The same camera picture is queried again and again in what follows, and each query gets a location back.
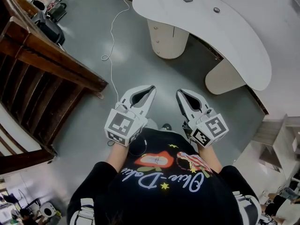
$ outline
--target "equipment on floor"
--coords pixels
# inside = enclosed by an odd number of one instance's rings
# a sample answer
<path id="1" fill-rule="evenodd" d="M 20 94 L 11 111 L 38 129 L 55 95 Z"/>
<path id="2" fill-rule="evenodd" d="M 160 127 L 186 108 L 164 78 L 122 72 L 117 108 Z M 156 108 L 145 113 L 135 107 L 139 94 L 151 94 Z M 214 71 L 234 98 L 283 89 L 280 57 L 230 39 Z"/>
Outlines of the equipment on floor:
<path id="1" fill-rule="evenodd" d="M 54 217 L 57 213 L 57 210 L 54 208 L 54 206 L 50 202 L 43 203 L 41 205 L 39 211 L 45 218 Z"/>
<path id="2" fill-rule="evenodd" d="M 176 99 L 182 115 L 186 118 L 182 128 L 191 141 L 207 148 L 229 131 L 222 115 L 209 107 L 200 94 L 179 89 Z"/>
<path id="3" fill-rule="evenodd" d="M 67 5 L 65 3 L 59 2 L 56 0 L 55 2 L 49 4 L 47 7 L 46 14 L 50 16 L 53 22 L 58 22 L 67 12 Z"/>
<path id="4" fill-rule="evenodd" d="M 32 21 L 41 29 L 41 31 L 54 43 L 62 45 L 65 36 L 61 28 L 39 11 L 34 15 Z"/>
<path id="5" fill-rule="evenodd" d="M 146 126 L 146 115 L 156 94 L 154 85 L 129 89 L 116 103 L 105 124 L 106 137 L 128 146 Z"/>

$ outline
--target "black cable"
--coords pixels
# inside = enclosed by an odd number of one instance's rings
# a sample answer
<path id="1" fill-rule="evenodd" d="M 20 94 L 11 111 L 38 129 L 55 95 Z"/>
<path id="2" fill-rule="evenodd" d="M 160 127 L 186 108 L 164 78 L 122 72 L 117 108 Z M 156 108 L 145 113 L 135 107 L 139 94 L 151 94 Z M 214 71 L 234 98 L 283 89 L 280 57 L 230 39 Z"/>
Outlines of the black cable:
<path id="1" fill-rule="evenodd" d="M 140 136 L 143 137 L 143 139 L 144 139 L 144 142 L 145 142 L 145 150 L 144 150 L 141 154 L 139 154 L 139 155 L 134 155 L 134 154 L 132 154 L 132 153 L 128 150 L 129 154 L 132 155 L 132 156 L 134 156 L 134 157 L 139 157 L 139 156 L 143 155 L 143 154 L 145 153 L 145 151 L 147 150 L 147 141 L 146 141 L 146 139 L 145 139 L 145 137 L 144 137 L 143 135 L 140 135 Z M 114 140 L 109 140 L 109 141 L 107 142 L 107 145 L 111 147 L 111 146 L 114 145 L 114 143 L 115 143 Z"/>
<path id="2" fill-rule="evenodd" d="M 114 143 L 115 143 L 115 141 L 114 141 L 114 140 L 109 140 L 109 141 L 107 142 L 107 145 L 111 147 L 111 146 L 113 146 L 113 145 L 114 145 Z"/>

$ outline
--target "hair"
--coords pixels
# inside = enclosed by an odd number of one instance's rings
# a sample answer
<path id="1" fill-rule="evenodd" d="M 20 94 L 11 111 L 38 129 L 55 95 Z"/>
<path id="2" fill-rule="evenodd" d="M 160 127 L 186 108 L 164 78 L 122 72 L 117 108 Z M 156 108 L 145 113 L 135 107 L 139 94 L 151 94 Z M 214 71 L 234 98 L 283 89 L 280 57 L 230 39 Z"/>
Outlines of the hair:
<path id="1" fill-rule="evenodd" d="M 20 210 L 20 215 L 21 215 L 22 217 L 29 216 L 29 215 L 30 215 L 30 212 L 29 212 L 27 209 L 22 208 L 22 209 Z"/>

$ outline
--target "black t-shirt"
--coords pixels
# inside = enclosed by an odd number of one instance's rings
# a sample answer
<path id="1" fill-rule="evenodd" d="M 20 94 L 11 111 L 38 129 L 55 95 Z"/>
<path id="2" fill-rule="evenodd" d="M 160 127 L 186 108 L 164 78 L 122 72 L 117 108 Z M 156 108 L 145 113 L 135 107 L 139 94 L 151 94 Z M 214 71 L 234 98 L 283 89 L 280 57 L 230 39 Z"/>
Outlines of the black t-shirt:
<path id="1" fill-rule="evenodd" d="M 27 220 L 22 220 L 22 223 L 23 225 L 38 225 L 38 223 L 32 218 L 29 218 Z"/>
<path id="2" fill-rule="evenodd" d="M 255 225 L 260 215 L 253 190 L 235 167 L 217 174 L 181 135 L 149 128 L 130 144 L 119 173 L 105 162 L 94 166 L 71 198 L 68 224 L 81 198 L 94 200 L 96 225 L 241 225 L 243 219 Z"/>

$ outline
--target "desk leg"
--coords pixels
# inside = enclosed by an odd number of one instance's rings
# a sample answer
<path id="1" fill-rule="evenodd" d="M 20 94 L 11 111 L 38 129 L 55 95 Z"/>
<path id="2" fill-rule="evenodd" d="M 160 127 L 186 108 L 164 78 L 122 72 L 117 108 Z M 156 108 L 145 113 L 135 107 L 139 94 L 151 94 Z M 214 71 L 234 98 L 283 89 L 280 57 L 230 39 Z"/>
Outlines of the desk leg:
<path id="1" fill-rule="evenodd" d="M 147 19 L 152 49 L 164 59 L 174 59 L 183 54 L 189 32 L 180 28 Z"/>
<path id="2" fill-rule="evenodd" d="M 222 94 L 246 85 L 227 59 L 223 59 L 205 77 L 206 88 L 213 94 Z"/>

